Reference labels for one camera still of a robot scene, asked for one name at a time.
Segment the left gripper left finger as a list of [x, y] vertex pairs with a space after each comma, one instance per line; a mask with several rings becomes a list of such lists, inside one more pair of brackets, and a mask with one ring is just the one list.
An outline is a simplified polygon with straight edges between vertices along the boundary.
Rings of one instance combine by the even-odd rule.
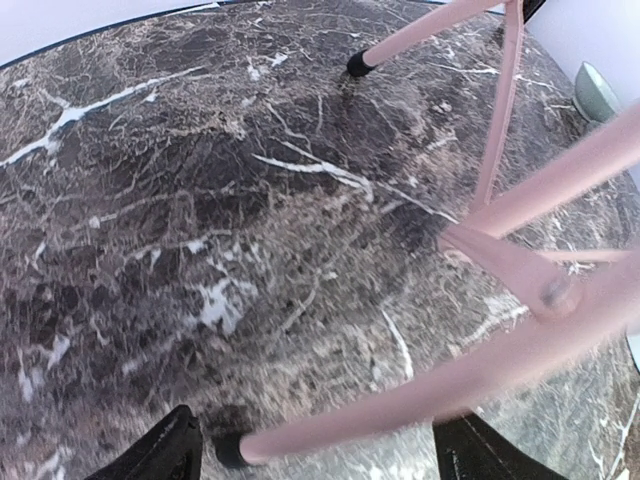
[[178, 405], [110, 464], [86, 480], [199, 480], [203, 435], [187, 405]]

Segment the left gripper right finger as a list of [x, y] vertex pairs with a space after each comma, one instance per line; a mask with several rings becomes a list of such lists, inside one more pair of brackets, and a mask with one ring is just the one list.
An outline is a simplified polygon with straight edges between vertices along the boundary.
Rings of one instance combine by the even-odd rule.
[[475, 413], [433, 423], [442, 480], [566, 480], [516, 448]]

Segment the pink perforated music stand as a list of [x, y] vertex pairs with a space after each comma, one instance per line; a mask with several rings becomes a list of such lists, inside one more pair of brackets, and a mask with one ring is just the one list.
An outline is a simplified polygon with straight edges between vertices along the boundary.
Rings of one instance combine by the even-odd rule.
[[526, 305], [530, 319], [395, 389], [339, 410], [256, 434], [230, 434], [216, 447], [229, 468], [391, 432], [462, 414], [487, 397], [545, 376], [583, 356], [638, 316], [639, 255], [623, 251], [536, 252], [508, 233], [578, 197], [639, 159], [639, 110], [631, 107], [544, 169], [492, 194], [513, 107], [524, 33], [519, 1], [505, 3], [504, 58], [470, 213], [440, 245], [477, 263]]

